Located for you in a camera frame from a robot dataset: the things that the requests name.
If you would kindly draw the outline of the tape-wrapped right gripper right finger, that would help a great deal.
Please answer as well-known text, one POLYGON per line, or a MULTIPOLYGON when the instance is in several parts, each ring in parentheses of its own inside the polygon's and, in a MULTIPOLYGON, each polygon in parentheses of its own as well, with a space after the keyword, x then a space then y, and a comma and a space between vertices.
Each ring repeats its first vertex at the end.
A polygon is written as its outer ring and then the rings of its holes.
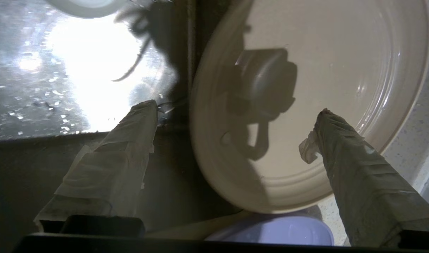
POLYGON ((299 145, 322 157, 353 247, 429 247, 429 203, 343 117, 323 109, 299 145))

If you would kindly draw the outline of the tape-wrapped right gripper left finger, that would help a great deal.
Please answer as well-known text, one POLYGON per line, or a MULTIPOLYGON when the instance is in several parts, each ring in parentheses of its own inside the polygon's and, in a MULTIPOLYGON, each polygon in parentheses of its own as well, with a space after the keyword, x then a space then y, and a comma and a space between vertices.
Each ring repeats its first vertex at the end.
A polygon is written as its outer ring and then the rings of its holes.
POLYGON ((154 152, 157 109, 154 100, 139 103, 98 146, 83 146, 33 220, 40 232, 71 215, 139 216, 140 191, 154 152))

